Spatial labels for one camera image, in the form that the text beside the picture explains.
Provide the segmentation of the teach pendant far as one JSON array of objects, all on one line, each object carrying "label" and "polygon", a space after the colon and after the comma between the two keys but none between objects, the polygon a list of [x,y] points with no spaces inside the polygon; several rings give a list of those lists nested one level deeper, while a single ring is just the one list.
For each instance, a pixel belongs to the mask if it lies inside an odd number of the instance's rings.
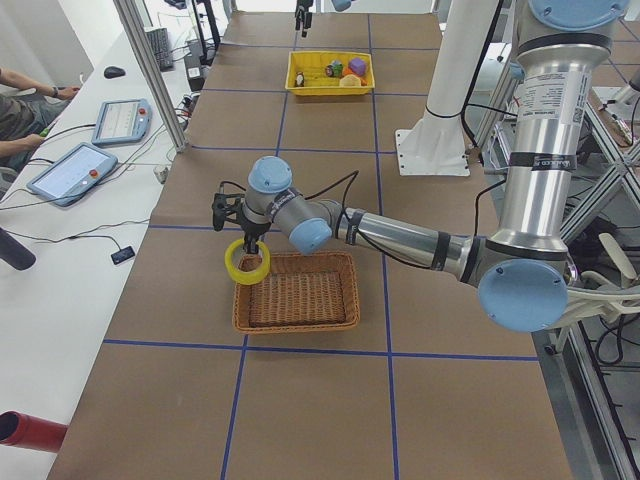
[{"label": "teach pendant far", "polygon": [[151,117],[151,106],[146,99],[105,101],[91,142],[99,147],[138,142],[146,135]]}]

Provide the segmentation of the aluminium frame post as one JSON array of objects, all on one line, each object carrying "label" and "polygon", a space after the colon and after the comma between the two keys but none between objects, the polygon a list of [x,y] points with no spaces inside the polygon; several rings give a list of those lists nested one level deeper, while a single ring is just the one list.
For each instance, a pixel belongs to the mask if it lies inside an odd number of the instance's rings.
[{"label": "aluminium frame post", "polygon": [[165,86],[155,55],[146,37],[141,16],[131,0],[113,1],[140,70],[152,93],[156,108],[177,153],[184,151],[187,140],[177,119],[174,105]]}]

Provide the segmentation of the toy panda figure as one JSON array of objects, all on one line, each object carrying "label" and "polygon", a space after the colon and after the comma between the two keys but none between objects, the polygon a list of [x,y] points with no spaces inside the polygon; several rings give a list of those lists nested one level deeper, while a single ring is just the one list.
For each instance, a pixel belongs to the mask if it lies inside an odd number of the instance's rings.
[{"label": "toy panda figure", "polygon": [[305,86],[305,76],[302,72],[297,72],[294,80],[294,86],[296,88],[303,88]]}]

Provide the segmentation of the teach pendant near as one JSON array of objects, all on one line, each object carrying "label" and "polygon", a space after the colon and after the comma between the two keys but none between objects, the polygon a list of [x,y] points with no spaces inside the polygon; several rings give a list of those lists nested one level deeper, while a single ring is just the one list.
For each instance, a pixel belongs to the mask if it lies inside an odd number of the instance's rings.
[{"label": "teach pendant near", "polygon": [[81,143],[34,177],[27,188],[60,207],[80,200],[116,166],[117,157],[90,143]]}]

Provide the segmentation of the teach pendant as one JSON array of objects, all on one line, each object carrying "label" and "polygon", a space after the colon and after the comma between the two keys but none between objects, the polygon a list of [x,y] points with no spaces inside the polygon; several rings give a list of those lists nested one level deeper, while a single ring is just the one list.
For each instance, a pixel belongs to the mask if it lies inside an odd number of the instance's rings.
[{"label": "teach pendant", "polygon": [[91,142],[99,147],[138,142],[146,135],[151,117],[151,106],[146,99],[105,101]]},{"label": "teach pendant", "polygon": [[80,200],[116,166],[117,157],[90,143],[81,143],[34,177],[27,188],[60,207]]}]

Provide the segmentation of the yellow woven basket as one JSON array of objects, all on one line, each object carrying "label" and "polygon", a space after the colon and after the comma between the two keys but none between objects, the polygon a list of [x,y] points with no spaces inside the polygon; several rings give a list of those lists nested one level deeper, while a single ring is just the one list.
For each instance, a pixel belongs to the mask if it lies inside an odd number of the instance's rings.
[{"label": "yellow woven basket", "polygon": [[367,94],[375,88],[371,56],[350,51],[291,51],[285,88],[298,96]]}]

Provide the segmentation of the toy croissant bread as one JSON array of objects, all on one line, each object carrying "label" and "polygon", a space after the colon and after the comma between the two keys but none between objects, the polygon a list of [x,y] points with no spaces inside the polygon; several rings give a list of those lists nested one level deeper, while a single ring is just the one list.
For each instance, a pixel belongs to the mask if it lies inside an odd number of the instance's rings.
[{"label": "toy croissant bread", "polygon": [[355,74],[347,74],[339,80],[340,88],[360,88],[362,86],[362,79]]}]

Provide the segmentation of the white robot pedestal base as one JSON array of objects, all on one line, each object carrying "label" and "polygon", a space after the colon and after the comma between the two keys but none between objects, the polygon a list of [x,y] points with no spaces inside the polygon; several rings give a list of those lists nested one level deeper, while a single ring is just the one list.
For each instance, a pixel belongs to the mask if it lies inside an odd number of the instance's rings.
[{"label": "white robot pedestal base", "polygon": [[497,0],[451,3],[424,114],[412,129],[395,132],[402,176],[470,174],[462,112],[500,11]]}]

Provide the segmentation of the yellow tape roll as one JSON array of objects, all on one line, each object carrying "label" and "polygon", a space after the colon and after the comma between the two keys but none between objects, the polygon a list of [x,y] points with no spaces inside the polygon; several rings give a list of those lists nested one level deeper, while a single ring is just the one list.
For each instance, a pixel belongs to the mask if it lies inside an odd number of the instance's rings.
[{"label": "yellow tape roll", "polygon": [[270,273],[271,269],[271,252],[267,245],[263,242],[264,250],[259,254],[261,257],[260,265],[251,271],[240,270],[234,263],[234,255],[237,250],[243,247],[243,239],[232,242],[225,250],[224,264],[229,277],[240,285],[256,285],[261,283]]}]

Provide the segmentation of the purple foam block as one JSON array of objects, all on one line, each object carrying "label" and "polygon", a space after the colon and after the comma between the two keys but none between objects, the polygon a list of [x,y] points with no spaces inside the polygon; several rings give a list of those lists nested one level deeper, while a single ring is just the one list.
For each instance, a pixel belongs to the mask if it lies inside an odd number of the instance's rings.
[{"label": "purple foam block", "polygon": [[353,57],[348,62],[348,69],[352,74],[364,77],[367,71],[367,64],[362,58]]}]

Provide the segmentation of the seated person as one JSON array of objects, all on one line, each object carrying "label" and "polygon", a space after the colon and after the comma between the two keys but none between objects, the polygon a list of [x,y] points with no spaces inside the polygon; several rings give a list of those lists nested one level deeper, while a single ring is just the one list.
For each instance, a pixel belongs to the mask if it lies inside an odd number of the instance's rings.
[{"label": "seated person", "polygon": [[1,95],[1,166],[20,172],[45,141],[41,132],[64,111],[80,87],[47,85],[8,68],[1,69],[1,84],[17,90],[34,89],[58,100],[52,104],[43,99],[25,101]]}]

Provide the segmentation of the brown wicker basket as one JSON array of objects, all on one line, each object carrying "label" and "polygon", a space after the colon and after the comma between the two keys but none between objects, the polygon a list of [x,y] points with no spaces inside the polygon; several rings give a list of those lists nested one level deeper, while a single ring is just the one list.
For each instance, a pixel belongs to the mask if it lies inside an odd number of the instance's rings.
[{"label": "brown wicker basket", "polygon": [[275,253],[261,282],[235,286],[232,324],[241,333],[337,331],[359,321],[356,268],[346,252]]}]

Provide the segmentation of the red fire extinguisher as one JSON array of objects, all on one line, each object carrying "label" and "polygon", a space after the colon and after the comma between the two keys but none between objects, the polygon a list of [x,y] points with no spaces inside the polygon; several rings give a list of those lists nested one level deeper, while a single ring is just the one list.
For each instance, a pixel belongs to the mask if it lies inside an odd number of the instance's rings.
[{"label": "red fire extinguisher", "polygon": [[1,414],[4,446],[58,453],[67,429],[67,425],[16,411]]}]

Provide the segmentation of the black computer mouse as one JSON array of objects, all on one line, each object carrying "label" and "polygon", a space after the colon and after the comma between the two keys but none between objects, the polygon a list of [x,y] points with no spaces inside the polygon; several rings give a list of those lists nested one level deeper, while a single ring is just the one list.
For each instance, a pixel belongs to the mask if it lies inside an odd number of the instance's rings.
[{"label": "black computer mouse", "polygon": [[103,76],[106,79],[115,79],[126,75],[126,71],[123,68],[117,66],[107,66],[103,71]]}]

